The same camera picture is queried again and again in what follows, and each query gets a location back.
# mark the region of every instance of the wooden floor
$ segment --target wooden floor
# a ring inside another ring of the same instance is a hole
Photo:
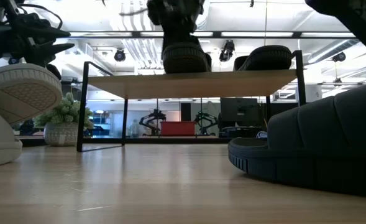
[[[225,145],[25,148],[0,166],[0,223],[366,223],[366,198],[248,178]]]

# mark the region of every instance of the monitor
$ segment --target monitor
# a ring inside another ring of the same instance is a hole
[[[235,123],[239,126],[257,126],[262,123],[255,98],[221,98],[220,104],[224,127],[235,126]]]

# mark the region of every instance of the potted plant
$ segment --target potted plant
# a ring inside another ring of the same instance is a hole
[[[67,93],[61,103],[52,110],[37,116],[35,127],[45,128],[45,142],[51,146],[74,146],[78,138],[80,102],[73,99],[72,93]],[[93,113],[86,108],[85,128],[92,128],[89,116]]]

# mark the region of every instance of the ceiling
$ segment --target ceiling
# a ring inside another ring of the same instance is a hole
[[[161,30],[160,27],[151,24],[146,13],[132,17],[119,15],[120,12],[132,12],[145,7],[146,1],[142,0],[107,0],[106,6],[103,6],[100,0],[26,2],[40,4],[58,14],[63,19],[62,29],[70,32]],[[325,32],[320,35],[349,32],[336,18],[318,14],[307,6],[304,0],[255,0],[254,7],[250,7],[250,1],[206,0],[204,9],[204,15],[197,21],[201,31]],[[39,13],[54,26],[58,23],[57,18],[45,11],[29,10]],[[92,60],[115,75],[163,73],[160,61],[162,39],[159,37],[154,39],[80,37],[58,41],[76,44],[73,50],[57,55],[55,63],[63,69],[76,72],[77,77],[81,77],[85,60]],[[225,39],[200,37],[200,41],[204,51],[209,52],[213,58],[213,71],[232,70],[234,57],[224,63],[218,60]],[[306,63],[312,54],[320,53],[325,46],[339,40],[273,39],[269,36],[266,39],[235,38],[233,41],[236,47],[235,57],[248,55],[263,45],[277,44],[287,46],[291,51],[302,50]],[[116,62],[113,59],[118,48],[123,48],[126,53],[124,62]],[[366,47],[359,43],[344,50],[344,53],[347,59],[341,63],[323,60],[307,65],[306,73],[310,75],[306,76],[306,81],[332,82],[336,77],[341,77],[344,82],[366,81]],[[101,75],[96,70],[91,73]]]

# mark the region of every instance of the ceiling light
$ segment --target ceiling light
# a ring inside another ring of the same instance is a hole
[[[301,37],[355,37],[350,32],[304,32]]]
[[[163,37],[163,32],[141,32],[143,37]]]
[[[87,99],[86,101],[110,101],[110,100],[91,100],[91,99]]]
[[[222,37],[291,37],[292,32],[222,32]]]
[[[70,32],[71,36],[68,38],[79,37],[131,37],[131,32]]]
[[[197,36],[197,37],[211,37],[211,36],[213,36],[213,32],[194,32],[194,36]]]

